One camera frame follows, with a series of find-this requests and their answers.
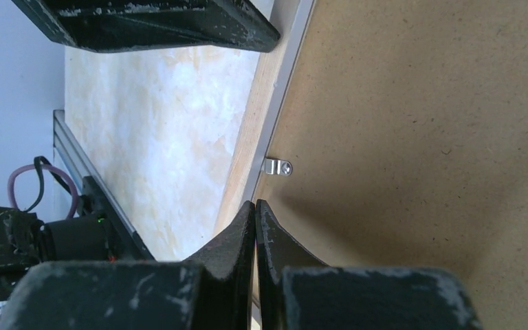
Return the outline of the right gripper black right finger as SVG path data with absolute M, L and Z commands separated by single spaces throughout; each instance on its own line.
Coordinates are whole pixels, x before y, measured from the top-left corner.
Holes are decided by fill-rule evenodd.
M 451 273 L 430 267 L 332 267 L 255 205 L 264 329 L 481 329 Z

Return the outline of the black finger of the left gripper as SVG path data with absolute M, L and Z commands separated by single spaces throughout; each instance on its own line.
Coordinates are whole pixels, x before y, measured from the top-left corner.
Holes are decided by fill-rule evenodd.
M 201 45 L 268 53 L 281 38 L 251 1 L 13 2 L 49 40 L 96 53 Z

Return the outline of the wooden picture frame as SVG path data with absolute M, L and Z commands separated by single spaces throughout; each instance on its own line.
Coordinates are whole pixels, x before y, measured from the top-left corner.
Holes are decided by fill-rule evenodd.
M 270 21 L 278 45 L 259 56 L 213 234 L 220 233 L 240 205 L 253 198 L 276 122 L 316 2 L 275 1 Z

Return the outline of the brown frame backing board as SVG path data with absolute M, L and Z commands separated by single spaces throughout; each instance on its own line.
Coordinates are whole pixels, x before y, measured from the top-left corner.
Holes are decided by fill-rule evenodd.
M 443 267 L 528 329 L 528 1 L 317 1 L 268 153 L 325 263 Z

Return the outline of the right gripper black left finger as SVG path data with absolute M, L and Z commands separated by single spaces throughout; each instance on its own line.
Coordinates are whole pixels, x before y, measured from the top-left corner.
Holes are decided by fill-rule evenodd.
M 63 261 L 33 267 L 0 329 L 249 329 L 255 206 L 188 258 Z

